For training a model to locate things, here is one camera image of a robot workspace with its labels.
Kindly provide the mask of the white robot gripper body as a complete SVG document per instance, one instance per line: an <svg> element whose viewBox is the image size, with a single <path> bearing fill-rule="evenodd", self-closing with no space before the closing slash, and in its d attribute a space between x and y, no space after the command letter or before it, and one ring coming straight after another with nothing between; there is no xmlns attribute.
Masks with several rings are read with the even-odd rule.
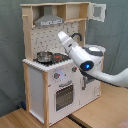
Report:
<svg viewBox="0 0 128 128"><path fill-rule="evenodd" d="M71 51L71 48L75 47L77 45L77 42L75 42L71 37L69 37L63 31L58 33L58 37L59 37L66 53L69 53Z"/></svg>

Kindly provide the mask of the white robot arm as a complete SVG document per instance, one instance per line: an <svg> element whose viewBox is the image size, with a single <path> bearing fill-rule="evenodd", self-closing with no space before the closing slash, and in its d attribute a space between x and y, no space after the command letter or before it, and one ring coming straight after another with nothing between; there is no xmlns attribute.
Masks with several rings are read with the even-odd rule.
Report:
<svg viewBox="0 0 128 128"><path fill-rule="evenodd" d="M91 76L99 81L118 87L128 87L128 68L117 75L103 73L98 70L98 65L103 58L103 52L100 49L96 47L91 49L82 48L63 31L58 33L58 37L65 48L66 54L80 69L83 76Z"/></svg>

